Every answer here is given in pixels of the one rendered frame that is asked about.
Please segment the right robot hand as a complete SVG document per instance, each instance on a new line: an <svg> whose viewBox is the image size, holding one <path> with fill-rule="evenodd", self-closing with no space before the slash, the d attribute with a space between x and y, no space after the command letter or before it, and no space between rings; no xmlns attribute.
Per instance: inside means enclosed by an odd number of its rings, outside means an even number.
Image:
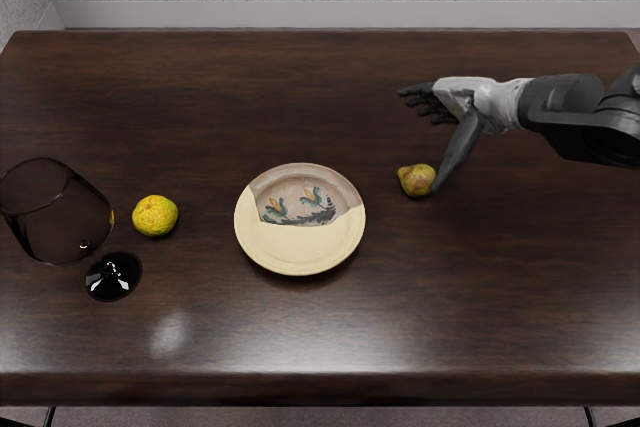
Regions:
<svg viewBox="0 0 640 427"><path fill-rule="evenodd" d="M461 167L481 133L502 134L521 127L518 102L529 78L498 82L486 77L443 77L402 88L405 105L418 107L420 116L432 116L431 123L456 123L431 185L433 193Z"/></svg>

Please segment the cream plate with printed pattern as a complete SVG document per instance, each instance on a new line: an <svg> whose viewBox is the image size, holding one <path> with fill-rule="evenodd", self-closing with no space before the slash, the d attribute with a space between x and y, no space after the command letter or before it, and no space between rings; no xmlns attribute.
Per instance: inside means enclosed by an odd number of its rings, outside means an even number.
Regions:
<svg viewBox="0 0 640 427"><path fill-rule="evenodd" d="M365 231L355 186L313 163L289 163L255 177L239 196L234 231L244 253L270 272L310 276L345 261Z"/></svg>

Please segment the yellow bumpy citrus fruit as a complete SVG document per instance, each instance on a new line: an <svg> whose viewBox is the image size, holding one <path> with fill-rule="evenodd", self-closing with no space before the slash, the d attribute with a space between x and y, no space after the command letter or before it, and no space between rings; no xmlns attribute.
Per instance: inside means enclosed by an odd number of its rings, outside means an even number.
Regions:
<svg viewBox="0 0 640 427"><path fill-rule="evenodd" d="M134 207L131 221L134 228L147 237L169 234L179 218L177 205L162 195L149 195Z"/></svg>

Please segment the yellow-green pear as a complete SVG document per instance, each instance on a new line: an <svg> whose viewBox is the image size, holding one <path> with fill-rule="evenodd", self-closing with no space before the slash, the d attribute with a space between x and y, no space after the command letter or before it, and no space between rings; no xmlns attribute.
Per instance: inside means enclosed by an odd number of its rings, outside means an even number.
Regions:
<svg viewBox="0 0 640 427"><path fill-rule="evenodd" d="M431 194L436 171L428 164L420 163L397 169L397 177L403 192L411 198L422 198Z"/></svg>

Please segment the clear wine glass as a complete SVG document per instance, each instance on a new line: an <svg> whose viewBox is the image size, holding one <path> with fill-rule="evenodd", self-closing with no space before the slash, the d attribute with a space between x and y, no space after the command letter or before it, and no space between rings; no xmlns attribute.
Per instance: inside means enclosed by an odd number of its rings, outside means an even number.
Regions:
<svg viewBox="0 0 640 427"><path fill-rule="evenodd" d="M48 266L85 262L85 289L114 302L131 294L142 277L133 253L104 253L115 213L110 201L64 162L36 157L0 175L0 216L23 251Z"/></svg>

